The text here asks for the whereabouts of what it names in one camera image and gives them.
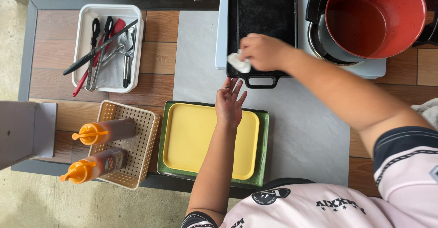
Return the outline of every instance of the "orange nozzle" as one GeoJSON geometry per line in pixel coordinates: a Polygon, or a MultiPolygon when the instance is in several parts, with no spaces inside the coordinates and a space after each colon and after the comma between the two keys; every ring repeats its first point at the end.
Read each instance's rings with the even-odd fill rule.
{"type": "Polygon", "coordinates": [[[89,134],[73,133],[73,135],[71,135],[71,137],[73,138],[73,140],[78,140],[81,137],[100,136],[100,135],[106,135],[106,134],[108,134],[108,131],[95,132],[95,133],[89,133],[89,134]]]}
{"type": "Polygon", "coordinates": [[[72,183],[81,184],[90,180],[95,166],[96,162],[87,162],[85,160],[74,162],[68,168],[68,172],[60,177],[60,180],[64,182],[69,179],[72,183]]]}
{"type": "Polygon", "coordinates": [[[103,135],[108,134],[108,131],[103,131],[98,123],[84,124],[79,133],[74,133],[71,137],[73,140],[80,139],[85,145],[93,145],[102,141],[103,135]]]}

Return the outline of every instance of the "squeeze bottle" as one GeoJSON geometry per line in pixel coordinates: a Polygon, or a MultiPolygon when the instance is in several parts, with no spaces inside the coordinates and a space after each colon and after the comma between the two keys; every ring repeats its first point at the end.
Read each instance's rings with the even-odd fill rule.
{"type": "Polygon", "coordinates": [[[84,124],[79,133],[74,133],[71,137],[74,140],[80,139],[85,145],[93,145],[133,136],[135,136],[135,121],[132,118],[124,118],[84,124]]]}
{"type": "Polygon", "coordinates": [[[74,162],[68,172],[60,177],[61,182],[69,179],[72,183],[81,184],[93,180],[126,165],[128,151],[121,148],[110,148],[98,152],[80,161],[74,162]]]}

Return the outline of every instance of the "grey mat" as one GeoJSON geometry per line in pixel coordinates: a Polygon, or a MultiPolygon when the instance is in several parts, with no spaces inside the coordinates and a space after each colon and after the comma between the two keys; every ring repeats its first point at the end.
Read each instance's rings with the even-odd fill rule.
{"type": "MultiPolygon", "coordinates": [[[[215,102],[226,78],[214,64],[217,19],[217,11],[180,11],[173,100],[215,102]]],[[[271,114],[265,182],[294,177],[348,185],[347,124],[292,78],[274,89],[244,90],[244,107],[271,114]]]]}

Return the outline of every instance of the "cast iron grill pan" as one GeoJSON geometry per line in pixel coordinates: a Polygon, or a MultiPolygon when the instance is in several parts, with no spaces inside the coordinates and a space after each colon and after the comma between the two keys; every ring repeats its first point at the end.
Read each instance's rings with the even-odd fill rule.
{"type": "MultiPolygon", "coordinates": [[[[229,0],[228,1],[228,54],[237,52],[239,41],[249,33],[276,37],[292,46],[297,45],[297,0],[229,0]]],[[[262,72],[251,68],[240,73],[229,63],[227,76],[245,80],[250,89],[272,89],[278,79],[288,76],[282,71],[262,72]],[[250,78],[269,78],[271,85],[251,85],[250,78]]]]}

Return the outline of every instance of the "beige plastic basket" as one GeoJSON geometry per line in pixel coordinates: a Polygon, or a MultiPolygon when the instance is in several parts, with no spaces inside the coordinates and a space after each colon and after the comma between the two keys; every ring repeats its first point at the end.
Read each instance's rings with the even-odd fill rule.
{"type": "Polygon", "coordinates": [[[126,149],[128,151],[128,158],[125,168],[103,175],[98,179],[127,189],[136,190],[140,183],[145,180],[148,172],[160,115],[109,100],[104,100],[101,103],[97,121],[123,118],[135,120],[136,136],[106,144],[92,145],[88,155],[96,154],[111,147],[126,149]]]}

